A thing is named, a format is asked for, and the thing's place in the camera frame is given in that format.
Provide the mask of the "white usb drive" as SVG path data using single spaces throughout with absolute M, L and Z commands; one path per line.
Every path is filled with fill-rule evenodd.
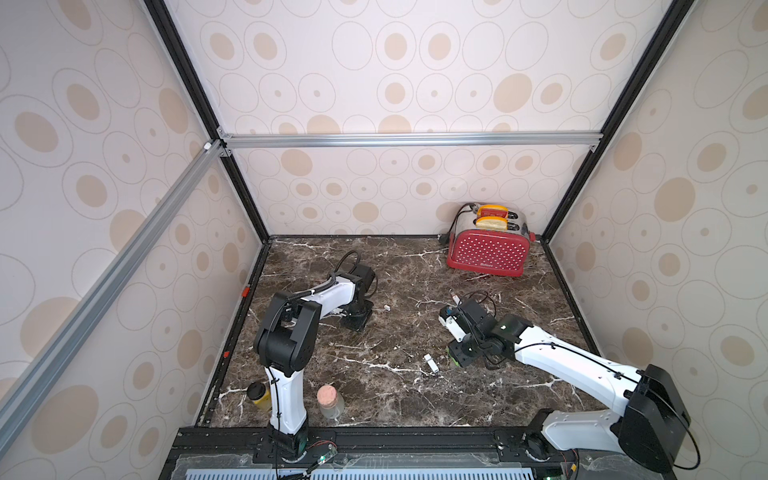
M 439 367 L 430 354 L 424 355 L 424 361 L 427 363 L 433 374 L 437 374 L 439 372 Z

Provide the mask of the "green usb drive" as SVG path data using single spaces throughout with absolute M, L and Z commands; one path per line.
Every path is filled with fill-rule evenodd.
M 449 357 L 449 358 L 450 358 L 450 360 L 453 362 L 453 364 L 455 364 L 457 367 L 459 367 L 459 368 L 463 368 L 463 367 L 461 366 L 461 364 L 458 362 L 458 360 L 455 358 L 455 356 L 454 356 L 452 353 L 450 353 L 450 352 L 449 352 L 449 353 L 448 353 L 448 357 Z

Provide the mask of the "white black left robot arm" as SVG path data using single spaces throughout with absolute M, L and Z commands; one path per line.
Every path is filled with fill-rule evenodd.
M 320 320 L 339 310 L 342 327 L 363 330 L 373 310 L 367 292 L 375 280 L 371 267 L 358 265 L 349 272 L 333 272 L 326 282 L 303 292 L 278 292 L 268 305 L 253 347 L 268 376 L 271 437 L 291 458 L 302 456 L 307 447 L 303 371 L 313 355 Z

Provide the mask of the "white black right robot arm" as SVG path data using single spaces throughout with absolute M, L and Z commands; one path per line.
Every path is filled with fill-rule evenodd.
M 496 319 L 474 300 L 443 307 L 439 321 L 453 337 L 448 353 L 459 366 L 477 359 L 517 361 L 603 404 L 603 409 L 589 412 L 539 410 L 521 439 L 531 459 L 544 462 L 557 453 L 580 450 L 624 453 L 641 467 L 673 478 L 691 419 L 666 370 L 609 361 L 518 315 Z

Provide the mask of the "cork stoppered glass jar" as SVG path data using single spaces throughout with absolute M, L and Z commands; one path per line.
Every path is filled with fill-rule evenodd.
M 317 391 L 317 402 L 321 414 L 328 420 L 338 420 L 345 410 L 341 393 L 330 384 L 323 385 Z

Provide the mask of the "red polka dot toaster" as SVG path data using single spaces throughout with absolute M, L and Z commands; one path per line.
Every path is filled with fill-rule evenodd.
M 523 274 L 535 240 L 522 212 L 475 202 L 461 206 L 441 237 L 448 245 L 449 267 L 507 277 Z

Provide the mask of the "horizontal aluminium frame bar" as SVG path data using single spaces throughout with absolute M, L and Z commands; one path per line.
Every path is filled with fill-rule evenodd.
M 396 148 L 505 145 L 597 145 L 599 131 L 354 133 L 301 135 L 245 135 L 225 137 L 238 148 Z

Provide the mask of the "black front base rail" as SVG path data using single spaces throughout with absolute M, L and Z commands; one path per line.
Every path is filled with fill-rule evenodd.
M 264 428 L 182 428 L 163 479 L 653 479 L 626 455 L 528 450 L 521 427 L 332 427 L 297 460 Z

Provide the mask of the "diagonal aluminium frame bar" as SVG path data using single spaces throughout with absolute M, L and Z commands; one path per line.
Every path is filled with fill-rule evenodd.
M 223 152 L 221 140 L 206 144 L 20 378 L 1 408 L 2 454 L 13 445 L 192 190 Z

